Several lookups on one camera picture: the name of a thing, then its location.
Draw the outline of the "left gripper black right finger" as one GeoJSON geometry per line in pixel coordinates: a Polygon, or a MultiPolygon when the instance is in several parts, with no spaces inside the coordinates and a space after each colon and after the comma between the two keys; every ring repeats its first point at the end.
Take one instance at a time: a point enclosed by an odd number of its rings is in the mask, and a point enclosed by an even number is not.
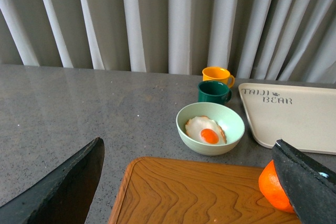
{"type": "Polygon", "coordinates": [[[335,223],[335,172],[283,140],[276,141],[272,157],[301,223],[335,223]]]}

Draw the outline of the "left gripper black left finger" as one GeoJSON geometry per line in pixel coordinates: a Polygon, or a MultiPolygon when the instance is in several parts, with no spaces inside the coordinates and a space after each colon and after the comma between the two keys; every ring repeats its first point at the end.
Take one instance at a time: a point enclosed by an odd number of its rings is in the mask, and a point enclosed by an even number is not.
{"type": "Polygon", "coordinates": [[[97,137],[1,206],[1,223],[85,223],[103,161],[104,142],[97,137]]]}

